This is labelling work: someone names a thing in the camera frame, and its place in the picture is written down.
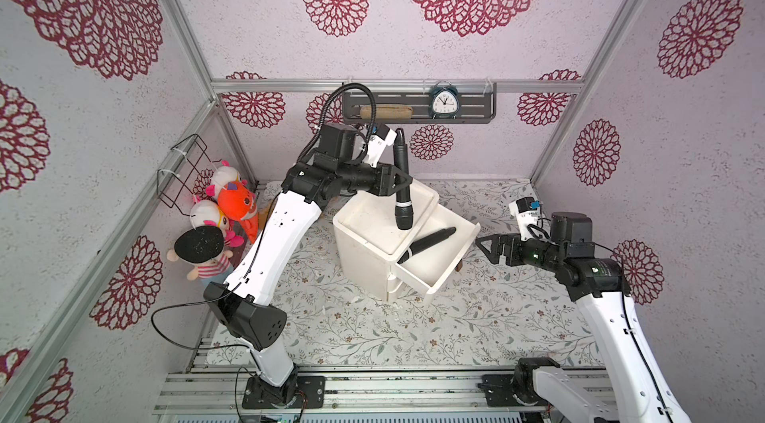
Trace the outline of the white top drawer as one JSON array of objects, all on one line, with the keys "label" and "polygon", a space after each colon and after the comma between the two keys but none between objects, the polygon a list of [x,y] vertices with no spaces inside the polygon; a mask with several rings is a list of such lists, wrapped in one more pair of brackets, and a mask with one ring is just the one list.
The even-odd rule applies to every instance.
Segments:
[{"label": "white top drawer", "polygon": [[427,303],[449,279],[481,229],[478,223],[472,223],[438,205],[416,239],[450,227],[456,228],[456,231],[445,241],[414,255],[402,264],[392,266],[392,274],[423,295]]}]

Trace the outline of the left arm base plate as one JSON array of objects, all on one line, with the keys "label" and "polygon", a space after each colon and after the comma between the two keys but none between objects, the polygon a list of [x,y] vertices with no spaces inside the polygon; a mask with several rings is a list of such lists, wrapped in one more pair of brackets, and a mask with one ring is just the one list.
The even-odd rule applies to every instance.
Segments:
[{"label": "left arm base plate", "polygon": [[322,408],[326,382],[324,376],[297,373],[276,387],[252,376],[247,380],[241,407],[247,410]]}]

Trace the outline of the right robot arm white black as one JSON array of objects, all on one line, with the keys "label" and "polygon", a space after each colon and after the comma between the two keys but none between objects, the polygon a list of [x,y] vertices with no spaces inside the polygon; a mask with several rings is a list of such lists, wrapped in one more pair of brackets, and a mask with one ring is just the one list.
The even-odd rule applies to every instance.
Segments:
[{"label": "right robot arm white black", "polygon": [[519,359],[508,390],[525,406],[549,405],[569,422],[687,422],[643,334],[628,279],[613,259],[596,256],[593,222],[580,213],[555,213],[548,235],[534,231],[535,215],[520,213],[516,234],[476,241],[490,263],[531,266],[555,275],[585,317],[615,393],[609,406],[575,383],[550,357]]}]

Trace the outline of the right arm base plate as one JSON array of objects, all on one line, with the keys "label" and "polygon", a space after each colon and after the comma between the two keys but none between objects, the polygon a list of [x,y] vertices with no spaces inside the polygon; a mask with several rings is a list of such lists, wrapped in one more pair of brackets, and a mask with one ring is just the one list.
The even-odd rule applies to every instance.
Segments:
[{"label": "right arm base plate", "polygon": [[548,401],[534,389],[530,376],[522,373],[484,374],[477,388],[489,407],[546,406]]}]

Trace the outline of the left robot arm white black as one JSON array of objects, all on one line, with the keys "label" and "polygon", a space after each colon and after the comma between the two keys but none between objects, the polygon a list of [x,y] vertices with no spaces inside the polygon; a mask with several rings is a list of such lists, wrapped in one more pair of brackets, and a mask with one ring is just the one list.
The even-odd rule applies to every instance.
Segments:
[{"label": "left robot arm white black", "polygon": [[282,193],[245,261],[224,283],[208,285],[203,297],[218,321],[248,348],[266,384],[283,387],[294,372],[281,337],[286,313],[271,301],[304,235],[329,201],[344,191],[388,197],[411,183],[408,172],[390,164],[339,164],[323,169],[298,163],[289,169]]}]

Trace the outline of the white three-drawer cabinet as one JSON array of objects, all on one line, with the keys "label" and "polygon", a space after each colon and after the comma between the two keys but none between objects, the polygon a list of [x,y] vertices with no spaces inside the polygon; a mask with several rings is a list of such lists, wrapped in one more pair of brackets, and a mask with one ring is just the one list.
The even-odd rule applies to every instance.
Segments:
[{"label": "white three-drawer cabinet", "polygon": [[436,190],[420,181],[410,185],[414,223],[409,230],[396,224],[396,197],[360,192],[336,213],[334,231],[344,276],[375,299],[398,299],[402,280],[394,274],[398,260],[424,231],[439,203]]}]

